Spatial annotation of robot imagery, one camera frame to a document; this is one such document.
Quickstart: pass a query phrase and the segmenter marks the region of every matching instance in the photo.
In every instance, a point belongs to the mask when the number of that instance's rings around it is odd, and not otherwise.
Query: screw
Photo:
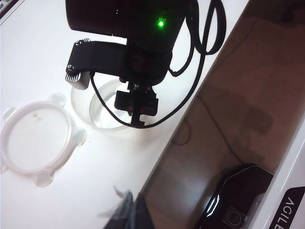
[[[81,41],[80,41],[80,40],[77,40],[77,41],[75,42],[75,44],[76,44],[76,45],[81,45]]]
[[[133,85],[133,89],[136,91],[137,89],[139,89],[139,85],[138,84],[134,84]]]
[[[70,72],[72,72],[74,70],[74,67],[71,64],[69,64],[67,66],[67,68],[68,68],[68,71],[70,71]]]

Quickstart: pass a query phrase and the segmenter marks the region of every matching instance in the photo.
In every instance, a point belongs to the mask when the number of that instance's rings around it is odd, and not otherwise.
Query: glossy black surface
[[[273,175],[255,165],[242,166],[220,182],[196,228],[239,229],[256,196],[265,193]]]

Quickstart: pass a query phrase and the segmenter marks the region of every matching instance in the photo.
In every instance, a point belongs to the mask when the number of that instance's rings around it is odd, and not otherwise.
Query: clear plastic container
[[[10,169],[30,177],[37,186],[53,181],[54,171],[84,143],[86,131],[75,126],[63,108],[65,97],[7,109],[1,132],[1,171]]]
[[[127,84],[121,83],[118,79],[107,81],[103,79],[103,76],[95,77],[94,82],[110,110],[121,120],[130,123],[131,117],[128,113],[114,107],[116,91],[127,92]],[[91,83],[85,90],[72,87],[71,104],[77,116],[90,128],[111,136],[128,136],[135,131],[134,128],[120,124],[108,113],[97,97]]]

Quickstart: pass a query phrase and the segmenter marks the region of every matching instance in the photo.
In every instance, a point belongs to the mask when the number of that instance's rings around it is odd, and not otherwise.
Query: green led light
[[[159,25],[160,27],[163,27],[163,26],[164,26],[164,22],[163,22],[163,21],[160,21],[158,25]]]
[[[163,29],[165,27],[166,24],[166,19],[164,18],[159,18],[157,21],[157,26],[159,29]]]

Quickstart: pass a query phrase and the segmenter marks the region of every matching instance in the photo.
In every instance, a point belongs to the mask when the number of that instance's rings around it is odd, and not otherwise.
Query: black cable
[[[219,68],[219,66],[221,66],[221,65],[228,59],[228,57],[231,56],[231,54],[232,54],[239,46],[241,46],[241,45],[244,43],[244,41],[249,37],[249,35],[250,35],[251,32],[253,31],[255,25],[256,25],[257,22],[258,22],[258,19],[262,16],[262,14],[263,14],[263,12],[264,12],[266,6],[268,5],[268,3],[269,3],[270,1],[271,1],[271,0],[266,1],[265,5],[263,6],[263,8],[262,8],[262,10],[260,11],[260,13],[256,16],[256,19],[255,19],[253,25],[251,26],[251,28],[250,28],[250,30],[248,31],[248,33],[244,36],[244,38],[242,38],[241,41],[240,41],[231,51],[229,51],[229,53],[226,55],[226,57],[224,57],[223,60],[222,60],[216,67],[214,67],[214,68],[209,72],[209,74],[212,74],[213,72],[215,72],[215,71]]]
[[[230,152],[233,154],[233,156],[236,158],[236,160],[238,160],[240,163],[245,164],[245,162],[233,151],[232,147],[230,146],[229,141],[227,140],[227,138],[225,137],[223,131],[221,130],[220,126],[218,125],[216,119],[214,118],[214,116],[212,115],[211,111],[209,110],[209,108],[207,107],[207,105],[205,104],[205,102],[202,100],[202,98],[200,98],[199,96],[197,96],[197,99],[200,100],[200,102],[202,103],[202,105],[205,107],[208,115],[210,116],[211,120],[214,122],[218,132],[220,133],[221,137],[223,138],[225,144],[227,145],[228,149],[230,150]]]
[[[212,22],[212,17],[213,17],[214,10],[216,10],[216,12],[217,12],[217,21],[218,21],[218,27],[217,28],[218,28],[218,30],[217,30],[217,36],[216,36],[215,44],[212,47],[212,49],[207,52],[206,51],[206,46],[207,46],[207,41],[208,41],[208,36],[209,36],[209,32],[210,32],[210,27],[211,27],[211,22]],[[98,91],[98,89],[95,85],[94,75],[92,74],[90,76],[91,83],[92,83],[92,86],[93,86],[93,88],[95,90],[95,93],[96,93],[97,97],[99,98],[101,104],[107,109],[107,111],[110,113],[110,115],[116,121],[118,121],[119,123],[121,123],[123,125],[129,126],[129,127],[134,127],[134,128],[138,128],[138,129],[147,129],[147,128],[155,127],[155,126],[161,124],[162,122],[166,121],[168,118],[173,116],[177,111],[179,111],[186,104],[186,102],[190,99],[190,97],[194,93],[194,91],[195,91],[195,89],[196,89],[196,87],[199,83],[200,77],[201,77],[201,73],[202,73],[202,70],[203,70],[203,64],[204,64],[204,60],[205,60],[206,55],[214,54],[214,52],[216,50],[215,48],[219,47],[219,49],[220,49],[220,47],[222,45],[222,43],[219,44],[218,42],[220,42],[221,40],[223,42],[223,40],[224,40],[226,29],[223,30],[223,28],[226,28],[224,6],[223,6],[221,0],[211,0],[209,10],[208,10],[208,14],[207,14],[207,18],[206,18],[206,21],[205,21],[204,32],[203,32],[203,42],[202,42],[202,45],[201,45],[201,55],[200,55],[199,65],[198,65],[197,74],[196,74],[196,77],[194,79],[194,82],[193,82],[193,84],[190,88],[190,91],[188,92],[186,97],[181,101],[181,103],[174,110],[172,110],[168,115],[166,115],[165,117],[163,117],[159,121],[157,121],[153,124],[144,125],[144,126],[132,126],[130,123],[126,123],[126,122],[122,121],[121,119],[119,119],[108,108],[106,103],[103,101],[103,99],[102,99],[102,97],[101,97],[101,95],[100,95],[100,93],[99,93],[99,91]]]
[[[189,52],[189,56],[187,57],[187,60],[184,64],[184,66],[180,70],[174,72],[172,69],[169,68],[168,71],[170,72],[170,74],[173,77],[177,77],[177,76],[181,75],[187,69],[187,67],[191,63],[191,60],[192,60],[193,54],[194,54],[194,50],[195,50],[195,45],[193,42],[193,32],[192,32],[192,26],[191,26],[193,24],[193,16],[191,14],[186,17],[186,24],[187,24],[187,28],[189,29],[189,33],[190,33],[190,40],[191,40],[190,52]]]

